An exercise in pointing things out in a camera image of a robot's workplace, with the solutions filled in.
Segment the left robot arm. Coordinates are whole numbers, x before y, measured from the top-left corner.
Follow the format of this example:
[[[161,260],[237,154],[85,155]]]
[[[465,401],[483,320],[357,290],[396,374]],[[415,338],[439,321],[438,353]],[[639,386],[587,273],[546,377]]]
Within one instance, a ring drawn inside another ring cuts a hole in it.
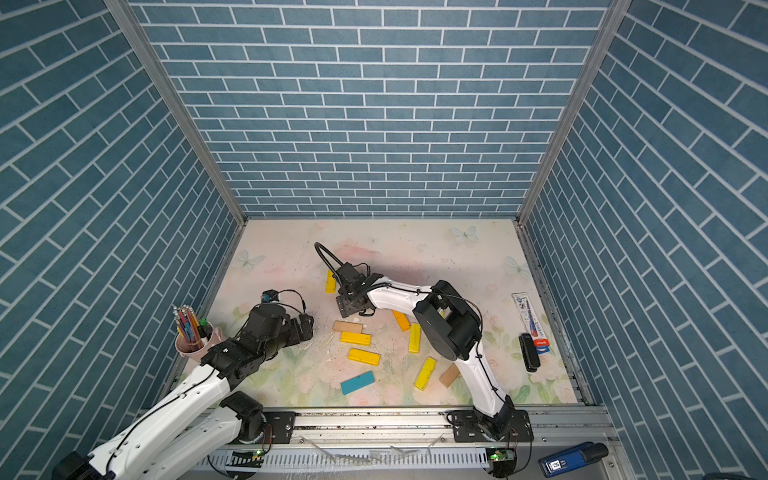
[[[69,453],[52,478],[176,479],[232,441],[269,443],[262,404],[238,387],[281,349],[312,339],[313,317],[291,317],[290,309],[254,306],[237,334],[211,346],[167,396],[92,452]]]

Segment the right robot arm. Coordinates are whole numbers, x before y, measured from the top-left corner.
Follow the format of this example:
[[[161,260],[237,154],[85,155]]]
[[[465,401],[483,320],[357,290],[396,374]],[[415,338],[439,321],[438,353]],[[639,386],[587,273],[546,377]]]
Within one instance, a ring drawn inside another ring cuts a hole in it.
[[[415,318],[432,348],[458,368],[471,395],[470,424],[491,441],[534,439],[527,414],[495,379],[483,345],[483,320],[474,304],[446,281],[433,286],[395,282],[381,274],[368,276],[346,265],[333,275],[337,305],[346,318],[369,310],[392,310]]]

